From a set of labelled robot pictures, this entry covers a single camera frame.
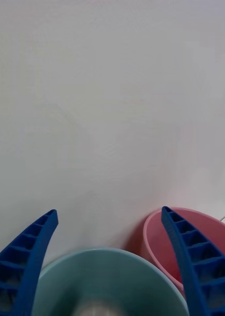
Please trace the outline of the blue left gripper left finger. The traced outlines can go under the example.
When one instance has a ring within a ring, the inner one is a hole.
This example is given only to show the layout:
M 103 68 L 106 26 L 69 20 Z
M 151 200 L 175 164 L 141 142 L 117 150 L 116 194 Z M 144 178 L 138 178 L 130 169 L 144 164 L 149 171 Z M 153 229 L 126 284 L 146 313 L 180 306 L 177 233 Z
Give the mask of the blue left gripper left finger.
M 45 253 L 57 226 L 53 209 L 0 252 L 0 316 L 31 315 Z

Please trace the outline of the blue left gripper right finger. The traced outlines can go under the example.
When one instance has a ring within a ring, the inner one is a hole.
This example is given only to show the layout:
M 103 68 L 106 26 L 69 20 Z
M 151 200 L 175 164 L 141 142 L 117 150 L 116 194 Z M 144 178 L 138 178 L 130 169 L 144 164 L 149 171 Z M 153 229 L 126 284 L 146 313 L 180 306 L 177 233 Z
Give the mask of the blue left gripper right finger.
M 225 316 L 225 255 L 167 206 L 161 221 L 177 259 L 191 316 Z

